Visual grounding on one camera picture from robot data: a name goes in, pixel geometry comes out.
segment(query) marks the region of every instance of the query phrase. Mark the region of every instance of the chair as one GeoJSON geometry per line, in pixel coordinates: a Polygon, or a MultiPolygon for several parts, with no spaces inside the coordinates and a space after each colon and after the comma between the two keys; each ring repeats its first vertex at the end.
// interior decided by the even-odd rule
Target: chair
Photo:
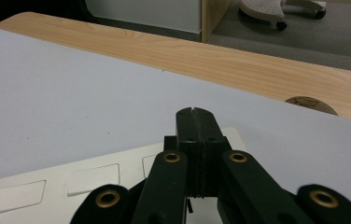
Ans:
{"type": "Polygon", "coordinates": [[[240,13],[250,17],[263,20],[274,21],[278,30],[283,31],[287,28],[284,22],[284,13],[281,6],[292,5],[306,7],[316,10],[316,19],[324,18],[327,10],[325,2],[310,0],[240,0],[240,13]]]}

